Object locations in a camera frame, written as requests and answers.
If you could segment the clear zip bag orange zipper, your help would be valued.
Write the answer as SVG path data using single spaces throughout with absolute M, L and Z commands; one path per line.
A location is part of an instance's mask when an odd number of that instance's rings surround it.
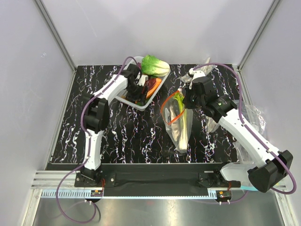
M 180 154 L 187 153 L 193 123 L 193 110 L 187 109 L 183 100 L 179 89 L 164 101 L 160 110 L 166 131 Z

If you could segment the green white toy leek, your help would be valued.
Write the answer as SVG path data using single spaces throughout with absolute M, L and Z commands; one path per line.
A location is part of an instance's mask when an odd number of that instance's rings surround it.
M 174 104 L 172 118 L 177 118 L 172 123 L 172 136 L 175 141 L 176 149 L 180 153 L 187 152 L 188 141 L 189 141 L 189 123 L 188 119 L 191 112 L 185 108 L 183 103 L 184 96 L 181 92 L 178 92 L 173 97 Z

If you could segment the grey toy fish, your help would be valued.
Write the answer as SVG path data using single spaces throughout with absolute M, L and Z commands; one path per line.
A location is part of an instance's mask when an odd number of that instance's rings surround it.
M 177 150 L 186 150 L 187 148 L 187 128 L 185 110 L 179 105 L 177 100 L 172 100 L 166 113 L 166 130 L 170 135 Z

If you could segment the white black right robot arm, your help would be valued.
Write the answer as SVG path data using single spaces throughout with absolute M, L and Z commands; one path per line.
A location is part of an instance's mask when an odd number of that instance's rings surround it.
M 185 107 L 202 109 L 206 116 L 230 132 L 251 157 L 250 163 L 224 165 L 213 176 L 216 185 L 249 181 L 265 193 L 288 175 L 293 155 L 288 150 L 280 151 L 255 130 L 229 96 L 219 97 L 210 78 L 193 78 L 184 90 Z

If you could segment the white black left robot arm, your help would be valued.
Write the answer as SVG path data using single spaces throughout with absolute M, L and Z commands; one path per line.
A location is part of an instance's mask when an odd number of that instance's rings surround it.
M 81 115 L 81 127 L 85 132 L 85 157 L 80 168 L 82 179 L 91 186 L 100 184 L 101 178 L 101 141 L 110 122 L 109 105 L 122 91 L 127 91 L 130 103 L 144 102 L 147 88 L 140 83 L 142 71 L 139 66 L 129 64 L 119 74 L 104 85 L 99 91 L 85 98 L 86 104 Z

